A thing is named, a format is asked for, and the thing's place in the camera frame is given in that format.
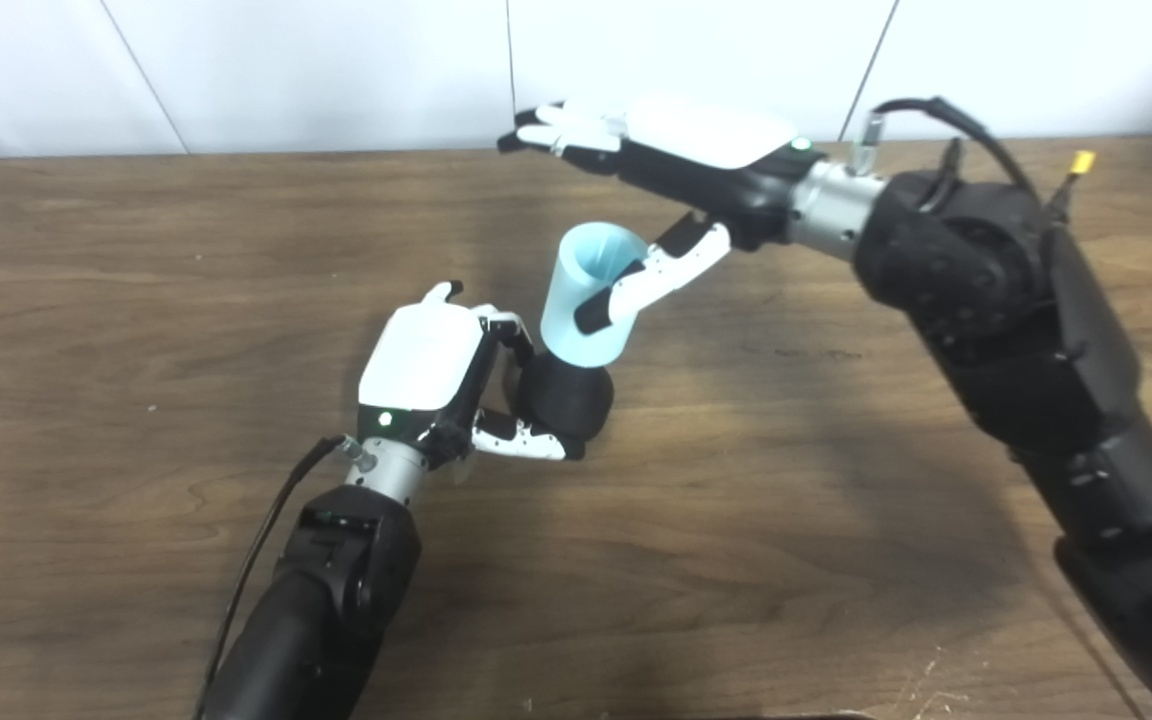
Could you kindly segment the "white and black left hand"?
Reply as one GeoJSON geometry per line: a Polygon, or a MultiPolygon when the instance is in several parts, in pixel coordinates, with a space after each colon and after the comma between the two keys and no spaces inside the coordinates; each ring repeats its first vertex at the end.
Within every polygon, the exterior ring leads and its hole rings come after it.
{"type": "Polygon", "coordinates": [[[462,288],[440,282],[389,316],[358,381],[358,437],[411,448],[431,470],[473,450],[579,461],[579,439],[483,406],[499,351],[511,353],[525,369],[535,343],[520,314],[492,304],[454,304],[462,288]]]}

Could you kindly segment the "white and black right hand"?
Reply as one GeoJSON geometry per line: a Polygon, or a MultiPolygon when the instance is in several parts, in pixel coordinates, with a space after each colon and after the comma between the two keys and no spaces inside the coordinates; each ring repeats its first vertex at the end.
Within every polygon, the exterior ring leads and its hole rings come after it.
{"type": "Polygon", "coordinates": [[[732,250],[787,243],[795,188],[824,159],[782,118],[668,94],[641,97],[626,109],[568,100],[521,111],[497,147],[550,152],[687,209],[645,258],[614,270],[573,310],[584,334],[639,314],[732,250]]]}

